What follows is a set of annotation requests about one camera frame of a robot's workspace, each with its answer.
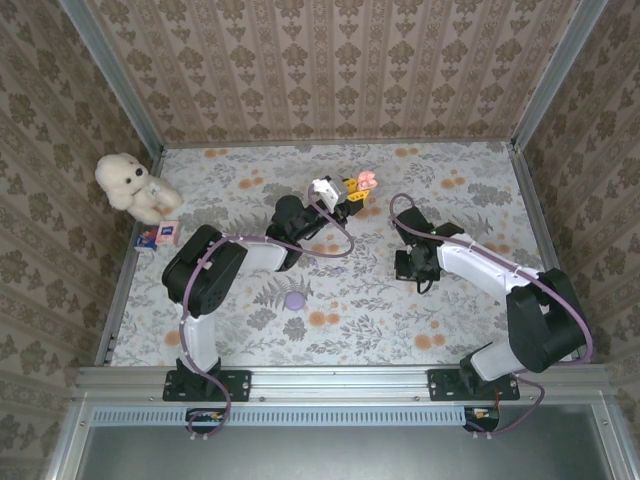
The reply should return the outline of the floral patterned table sheet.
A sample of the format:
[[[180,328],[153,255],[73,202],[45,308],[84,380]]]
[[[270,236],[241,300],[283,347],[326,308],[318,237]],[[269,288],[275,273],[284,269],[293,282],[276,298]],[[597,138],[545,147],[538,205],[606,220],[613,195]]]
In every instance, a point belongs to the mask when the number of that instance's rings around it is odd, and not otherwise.
[[[345,144],[175,149],[162,177],[180,191],[180,236],[210,224],[261,235],[276,202],[304,198],[324,175],[373,171],[378,185],[346,231],[324,227],[284,273],[249,271],[215,312],[226,367],[455,363],[507,335],[503,304],[446,274],[428,292],[396,279],[403,247],[392,214],[410,206],[434,224],[451,222],[486,248],[542,270],[505,142]],[[344,272],[335,275],[333,269]],[[306,299],[288,310],[288,293]]]

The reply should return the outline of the pink tissue pack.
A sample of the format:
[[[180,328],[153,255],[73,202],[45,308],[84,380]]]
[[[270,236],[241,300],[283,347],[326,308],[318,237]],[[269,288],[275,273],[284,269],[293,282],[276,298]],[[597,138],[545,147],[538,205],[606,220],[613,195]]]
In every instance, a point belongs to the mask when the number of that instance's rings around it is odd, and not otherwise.
[[[158,225],[155,243],[157,245],[178,244],[180,235],[180,223],[177,220],[164,220]]]

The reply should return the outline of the small blue card box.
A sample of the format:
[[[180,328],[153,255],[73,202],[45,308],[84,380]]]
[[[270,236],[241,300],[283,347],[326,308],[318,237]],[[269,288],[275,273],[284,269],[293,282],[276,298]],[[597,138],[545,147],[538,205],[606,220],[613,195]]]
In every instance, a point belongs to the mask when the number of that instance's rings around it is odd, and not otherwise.
[[[138,252],[155,252],[158,248],[157,234],[157,226],[143,226],[135,240],[134,249]]]

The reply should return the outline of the white plush teddy bear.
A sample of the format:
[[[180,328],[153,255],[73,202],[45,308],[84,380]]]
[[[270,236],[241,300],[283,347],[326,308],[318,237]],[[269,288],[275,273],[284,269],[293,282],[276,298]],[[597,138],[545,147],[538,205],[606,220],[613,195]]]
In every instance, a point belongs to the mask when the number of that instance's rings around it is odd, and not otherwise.
[[[151,175],[127,153],[103,156],[97,163],[95,178],[114,209],[129,213],[145,225],[159,225],[183,203],[181,194],[170,183]]]

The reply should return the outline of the grey metal panel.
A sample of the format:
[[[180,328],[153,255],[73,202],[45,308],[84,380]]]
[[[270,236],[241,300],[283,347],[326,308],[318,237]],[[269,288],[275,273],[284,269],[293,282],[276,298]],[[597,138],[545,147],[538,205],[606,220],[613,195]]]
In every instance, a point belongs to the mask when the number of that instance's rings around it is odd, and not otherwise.
[[[547,405],[496,436],[459,426],[230,426],[211,439],[71,409],[46,480],[640,480],[620,410]]]

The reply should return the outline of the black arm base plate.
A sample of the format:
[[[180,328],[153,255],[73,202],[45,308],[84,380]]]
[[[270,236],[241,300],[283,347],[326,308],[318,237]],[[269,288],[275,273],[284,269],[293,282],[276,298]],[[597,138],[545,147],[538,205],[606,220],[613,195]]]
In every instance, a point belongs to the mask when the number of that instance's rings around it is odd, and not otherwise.
[[[246,402],[251,390],[251,372],[222,370],[216,378],[232,401]],[[190,370],[170,370],[165,378],[162,398],[166,402],[224,402],[224,393],[213,382]]]
[[[520,399],[518,382],[510,375],[483,380],[476,373],[459,368],[427,371],[432,401],[515,401]]]

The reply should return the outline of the long aluminium frame rail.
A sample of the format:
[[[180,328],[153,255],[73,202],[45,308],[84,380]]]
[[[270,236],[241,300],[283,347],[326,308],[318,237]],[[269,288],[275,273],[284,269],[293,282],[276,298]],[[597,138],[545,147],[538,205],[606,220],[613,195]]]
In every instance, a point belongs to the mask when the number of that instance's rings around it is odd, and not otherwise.
[[[428,374],[442,365],[400,366],[249,366],[250,404],[411,405],[430,401]],[[80,370],[72,399],[104,404],[158,405],[167,367],[91,367]],[[552,367],[542,374],[523,374],[519,402],[538,396],[533,381],[545,388],[549,404],[591,404],[610,397],[613,389],[602,365]]]

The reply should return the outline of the aluminium frame corner post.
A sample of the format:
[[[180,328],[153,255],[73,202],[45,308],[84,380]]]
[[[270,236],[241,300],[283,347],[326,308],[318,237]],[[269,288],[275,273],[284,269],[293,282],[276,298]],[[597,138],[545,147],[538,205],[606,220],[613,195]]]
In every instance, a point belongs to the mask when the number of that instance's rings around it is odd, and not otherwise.
[[[59,2],[149,154],[153,160],[160,159],[163,141],[143,105],[142,97],[128,79],[124,62],[117,58],[111,47],[105,30],[99,25],[85,0],[59,0]]]
[[[535,133],[607,3],[580,0],[511,137],[516,151],[522,151]]]

